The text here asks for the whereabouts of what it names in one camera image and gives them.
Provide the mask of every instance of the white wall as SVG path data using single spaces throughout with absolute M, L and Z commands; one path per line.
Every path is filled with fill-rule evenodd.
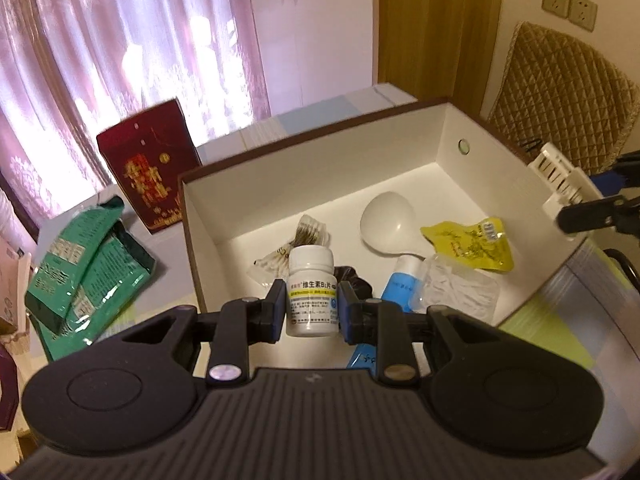
M 252 0 L 271 113 L 372 85 L 373 0 Z
M 593 32 L 569 20 L 545 12 L 542 0 L 502 0 L 494 60 L 489 74 L 481 114 L 486 117 L 500 89 L 513 29 L 520 21 L 545 25 L 566 32 L 597 48 L 630 78 L 640 84 L 640 0 L 591 0 L 598 4 Z M 638 132 L 640 149 L 640 132 Z

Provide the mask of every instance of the cotton swab packet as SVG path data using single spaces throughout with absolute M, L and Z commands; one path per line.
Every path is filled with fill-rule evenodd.
M 427 307 L 442 304 L 492 322 L 500 296 L 500 285 L 494 279 L 442 254 L 425 260 L 425 264 L 424 285 L 410 303 L 414 312 L 426 312 Z
M 309 215 L 303 215 L 298 222 L 295 236 L 265 257 L 255 260 L 247 270 L 247 275 L 264 288 L 270 288 L 273 280 L 289 277 L 289 253 L 302 245 L 322 245 L 329 243 L 326 225 Z

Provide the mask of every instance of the chair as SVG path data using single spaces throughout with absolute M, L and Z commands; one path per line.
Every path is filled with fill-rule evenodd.
M 488 121 L 524 148 L 552 142 L 597 174 L 620 154 L 639 110 L 639 86 L 593 47 L 522 22 Z

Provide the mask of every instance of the bottle cap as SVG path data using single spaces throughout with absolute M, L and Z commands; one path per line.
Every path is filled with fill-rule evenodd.
M 322 245 L 302 245 L 289 253 L 289 274 L 304 269 L 324 270 L 334 273 L 334 254 Z

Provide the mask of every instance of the table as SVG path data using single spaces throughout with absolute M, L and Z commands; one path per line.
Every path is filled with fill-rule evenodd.
M 287 136 L 415 100 L 391 84 L 379 84 L 259 121 L 242 130 L 213 139 L 199 146 L 197 150 L 202 163 L 210 164 Z M 117 193 L 118 186 L 114 184 L 75 208 L 47 221 L 40 229 L 38 247 L 33 255 L 34 265 L 37 266 L 41 262 L 53 240 L 76 212 L 104 202 Z M 154 256 L 158 268 L 149 286 L 103 336 L 119 332 L 178 304 L 197 305 L 182 224 L 173 225 L 151 235 L 134 213 L 126 197 L 123 199 L 126 205 L 122 216 L 124 225 Z M 23 387 L 31 375 L 45 366 L 47 361 L 37 336 L 31 337 L 28 345 L 22 342 L 19 347 L 16 345 L 11 352 L 18 365 L 20 387 Z M 0 433 L 0 471 L 13 468 L 18 460 L 14 433 L 23 428 L 26 428 L 26 424 L 18 409 L 13 430 Z
M 622 467 L 638 457 L 640 294 L 591 238 L 500 328 L 589 370 L 604 392 L 590 450 Z

